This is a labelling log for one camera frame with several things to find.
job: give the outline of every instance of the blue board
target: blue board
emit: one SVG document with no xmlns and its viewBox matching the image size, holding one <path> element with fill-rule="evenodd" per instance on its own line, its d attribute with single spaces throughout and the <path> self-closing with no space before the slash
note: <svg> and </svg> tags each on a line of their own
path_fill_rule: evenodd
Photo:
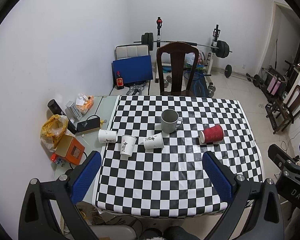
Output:
<svg viewBox="0 0 300 240">
<path fill-rule="evenodd" d="M 115 60 L 113 62 L 114 76 L 120 71 L 123 82 L 134 83 L 144 80 L 152 80 L 151 56 L 131 57 Z"/>
</svg>

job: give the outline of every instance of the dark wooden chair back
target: dark wooden chair back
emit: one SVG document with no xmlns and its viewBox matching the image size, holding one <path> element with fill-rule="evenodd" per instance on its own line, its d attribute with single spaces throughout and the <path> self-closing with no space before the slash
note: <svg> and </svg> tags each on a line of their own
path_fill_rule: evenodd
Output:
<svg viewBox="0 0 300 240">
<path fill-rule="evenodd" d="M 188 84 L 186 87 L 186 90 L 190 90 L 192 79 L 194 76 L 194 71 L 199 59 L 198 49 L 189 44 L 186 44 L 184 42 L 179 42 L 179 41 L 171 42 L 168 43 L 167 45 L 158 48 L 157 65 L 158 65 L 158 74 L 159 74 L 160 93 L 164 92 L 163 69 L 162 69 L 162 61 L 161 61 L 161 57 L 164 52 L 170 54 L 171 76 L 172 76 L 171 92 L 181 92 L 185 56 L 188 53 L 194 53 L 195 55 L 194 62 L 192 65 Z"/>
<path fill-rule="evenodd" d="M 291 105 L 288 106 L 297 90 L 299 90 L 299 94 L 297 95 L 296 99 L 291 103 Z M 290 96 L 289 100 L 287 101 L 286 105 L 288 106 L 288 109 L 290 110 L 291 113 L 295 109 L 297 109 L 298 106 L 300 106 L 300 86 L 299 85 L 296 85 L 296 87 L 294 88 L 293 93 Z M 299 114 L 300 114 L 300 110 L 298 112 L 296 112 L 295 114 L 293 114 L 293 118 L 297 117 Z"/>
</svg>

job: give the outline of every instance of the orange box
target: orange box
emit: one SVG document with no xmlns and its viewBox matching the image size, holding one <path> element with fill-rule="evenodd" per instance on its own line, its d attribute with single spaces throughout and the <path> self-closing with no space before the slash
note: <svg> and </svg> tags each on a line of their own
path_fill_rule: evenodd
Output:
<svg viewBox="0 0 300 240">
<path fill-rule="evenodd" d="M 75 165 L 80 164 L 84 146 L 73 136 L 63 135 L 56 149 L 56 154 Z"/>
</svg>

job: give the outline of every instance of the black and white checkerboard pattern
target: black and white checkerboard pattern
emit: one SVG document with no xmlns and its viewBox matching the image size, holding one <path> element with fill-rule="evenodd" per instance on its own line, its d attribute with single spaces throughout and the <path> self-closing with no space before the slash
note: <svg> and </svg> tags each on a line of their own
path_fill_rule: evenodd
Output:
<svg viewBox="0 0 300 240">
<path fill-rule="evenodd" d="M 163 134 L 164 148 L 146 150 L 145 137 L 161 131 L 161 112 L 174 109 L 183 125 Z M 198 132 L 220 124 L 224 140 L 201 144 Z M 120 96 L 111 130 L 119 140 L 104 148 L 96 206 L 147 217 L 193 217 L 220 212 L 221 202 L 202 154 L 214 152 L 233 173 L 262 182 L 261 166 L 247 122 L 235 100 L 168 96 Z M 132 157 L 120 156 L 122 135 L 137 138 Z"/>
</svg>

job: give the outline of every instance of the plastic bag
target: plastic bag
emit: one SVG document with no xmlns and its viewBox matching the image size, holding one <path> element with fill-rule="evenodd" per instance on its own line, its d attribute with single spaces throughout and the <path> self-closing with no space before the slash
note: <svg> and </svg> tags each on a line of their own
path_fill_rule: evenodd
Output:
<svg viewBox="0 0 300 240">
<path fill-rule="evenodd" d="M 79 94 L 75 105 L 80 113 L 86 114 L 88 110 L 93 106 L 93 96 Z"/>
<path fill-rule="evenodd" d="M 55 114 L 42 126 L 40 139 L 50 152 L 55 152 L 61 137 L 66 133 L 69 119 Z"/>
<path fill-rule="evenodd" d="M 188 54 L 186 54 L 186 56 L 185 56 L 185 63 L 188 63 L 189 65 L 192 66 L 193 65 L 193 61 L 194 61 L 194 57 L 195 57 L 194 53 L 188 53 Z M 198 64 L 201 63 L 201 56 L 200 55 L 199 55 L 197 63 Z"/>
</svg>

